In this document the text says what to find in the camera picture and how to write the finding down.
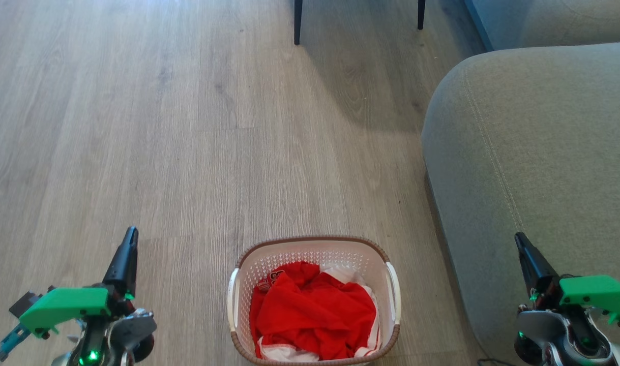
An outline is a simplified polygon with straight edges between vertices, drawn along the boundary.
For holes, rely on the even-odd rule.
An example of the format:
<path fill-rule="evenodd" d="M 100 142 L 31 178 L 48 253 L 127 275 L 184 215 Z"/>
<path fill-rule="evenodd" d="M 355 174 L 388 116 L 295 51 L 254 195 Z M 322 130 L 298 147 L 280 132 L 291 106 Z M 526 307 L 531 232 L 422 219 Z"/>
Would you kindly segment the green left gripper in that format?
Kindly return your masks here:
<path fill-rule="evenodd" d="M 118 318 L 122 304 L 133 301 L 137 287 L 137 227 L 129 227 L 102 280 L 108 286 L 59 287 L 38 297 L 19 317 L 37 338 L 74 319 Z"/>

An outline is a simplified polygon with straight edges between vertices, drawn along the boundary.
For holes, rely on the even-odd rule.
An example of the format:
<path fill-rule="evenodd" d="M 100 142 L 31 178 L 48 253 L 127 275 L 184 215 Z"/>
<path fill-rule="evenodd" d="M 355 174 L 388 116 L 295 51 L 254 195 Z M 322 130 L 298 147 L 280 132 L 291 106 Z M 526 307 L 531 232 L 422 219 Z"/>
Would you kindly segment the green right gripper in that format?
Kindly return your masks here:
<path fill-rule="evenodd" d="M 601 310 L 609 325 L 620 327 L 620 282 L 608 275 L 559 276 L 524 232 L 514 236 L 518 258 L 533 310 L 580 317 Z"/>

